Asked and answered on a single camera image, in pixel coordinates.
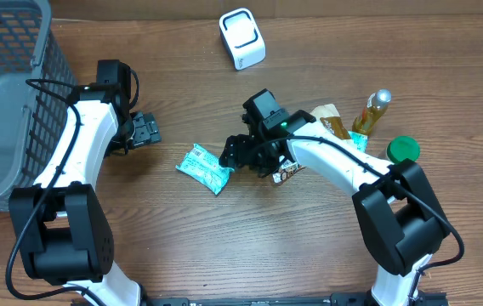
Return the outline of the teal snack packet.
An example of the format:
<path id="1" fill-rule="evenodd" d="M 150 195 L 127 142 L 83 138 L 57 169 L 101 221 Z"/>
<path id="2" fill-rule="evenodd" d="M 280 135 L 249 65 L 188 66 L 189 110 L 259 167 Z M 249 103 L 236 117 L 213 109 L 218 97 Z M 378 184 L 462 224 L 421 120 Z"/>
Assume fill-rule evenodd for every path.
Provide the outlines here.
<path id="1" fill-rule="evenodd" d="M 197 143 L 193 144 L 193 148 L 175 167 L 209 188 L 216 196 L 227 185 L 230 174 L 234 172 L 232 167 L 220 166 L 218 157 Z"/>

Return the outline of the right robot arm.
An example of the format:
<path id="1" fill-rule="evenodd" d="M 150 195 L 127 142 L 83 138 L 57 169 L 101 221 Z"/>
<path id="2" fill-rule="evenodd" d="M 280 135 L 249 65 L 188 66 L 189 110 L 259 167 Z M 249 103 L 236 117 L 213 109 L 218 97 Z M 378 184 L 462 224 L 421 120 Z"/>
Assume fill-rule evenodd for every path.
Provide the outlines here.
<path id="1" fill-rule="evenodd" d="M 335 292 L 332 305 L 446 305 L 443 293 L 418 290 L 441 242 L 452 232 L 423 171 L 360 152 L 310 113 L 289 114 L 264 89 L 243 105 L 249 133 L 230 136 L 219 163 L 248 166 L 266 175 L 284 162 L 319 173 L 351 197 L 363 241 L 378 264 L 367 292 Z"/>

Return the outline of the teal Kleenex tissue pack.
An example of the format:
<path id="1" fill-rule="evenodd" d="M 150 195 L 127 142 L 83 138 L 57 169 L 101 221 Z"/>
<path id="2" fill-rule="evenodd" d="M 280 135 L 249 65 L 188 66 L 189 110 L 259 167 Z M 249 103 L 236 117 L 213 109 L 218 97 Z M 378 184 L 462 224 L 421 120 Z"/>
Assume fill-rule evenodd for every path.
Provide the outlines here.
<path id="1" fill-rule="evenodd" d="M 368 137 L 365 134 L 349 131 L 349 135 L 353 140 L 358 151 L 365 152 L 368 144 Z"/>

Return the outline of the green lid white jar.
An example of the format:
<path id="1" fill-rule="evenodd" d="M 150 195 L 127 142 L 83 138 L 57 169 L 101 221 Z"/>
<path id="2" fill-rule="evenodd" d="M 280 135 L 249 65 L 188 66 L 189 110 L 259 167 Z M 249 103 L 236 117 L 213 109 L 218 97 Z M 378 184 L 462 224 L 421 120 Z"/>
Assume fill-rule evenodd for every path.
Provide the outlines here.
<path id="1" fill-rule="evenodd" d="M 409 136 L 398 136 L 380 152 L 379 158 L 398 164 L 405 159 L 416 161 L 420 157 L 420 145 Z"/>

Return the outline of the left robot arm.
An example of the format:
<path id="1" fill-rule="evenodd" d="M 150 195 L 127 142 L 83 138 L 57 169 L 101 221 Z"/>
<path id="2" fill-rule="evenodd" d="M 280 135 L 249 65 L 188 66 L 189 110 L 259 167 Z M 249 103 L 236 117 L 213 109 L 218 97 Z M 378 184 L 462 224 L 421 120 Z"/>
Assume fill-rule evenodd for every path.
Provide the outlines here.
<path id="1" fill-rule="evenodd" d="M 47 166 L 30 187 L 9 197 L 16 241 L 5 284 L 20 300 L 76 292 L 89 305 L 147 305 L 142 285 L 115 262 L 114 238 L 96 195 L 102 161 L 160 141 L 156 119 L 134 111 L 136 72 L 118 59 L 97 64 L 95 82 L 68 84 L 62 96 L 51 80 L 26 84 L 64 103 L 67 117 Z"/>

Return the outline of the yellow dish soap bottle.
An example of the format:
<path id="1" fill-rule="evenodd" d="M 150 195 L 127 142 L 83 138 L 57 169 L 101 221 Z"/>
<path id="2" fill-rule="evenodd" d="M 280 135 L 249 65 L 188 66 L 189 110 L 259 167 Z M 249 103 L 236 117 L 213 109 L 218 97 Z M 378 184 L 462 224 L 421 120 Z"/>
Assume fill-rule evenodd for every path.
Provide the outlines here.
<path id="1" fill-rule="evenodd" d="M 372 93 L 362 113 L 354 120 L 352 130 L 356 133 L 369 136 L 378 120 L 384 115 L 392 100 L 391 92 L 382 88 Z"/>

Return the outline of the brown Pantene sachet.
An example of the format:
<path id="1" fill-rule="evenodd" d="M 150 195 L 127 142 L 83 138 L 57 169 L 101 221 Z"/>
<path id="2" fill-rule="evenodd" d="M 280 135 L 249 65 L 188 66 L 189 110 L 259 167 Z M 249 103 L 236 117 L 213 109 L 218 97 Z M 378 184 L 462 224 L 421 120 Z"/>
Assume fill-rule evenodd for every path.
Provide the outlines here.
<path id="1" fill-rule="evenodd" d="M 329 133 L 341 139 L 347 145 L 354 148 L 356 147 L 354 140 L 351 138 L 348 130 L 344 127 L 341 116 L 334 104 L 319 105 L 312 110 L 310 114 L 314 116 Z M 276 185 L 285 183 L 294 174 L 304 169 L 299 163 L 290 161 L 284 156 L 281 156 L 279 161 L 281 165 L 272 173 L 272 180 Z"/>

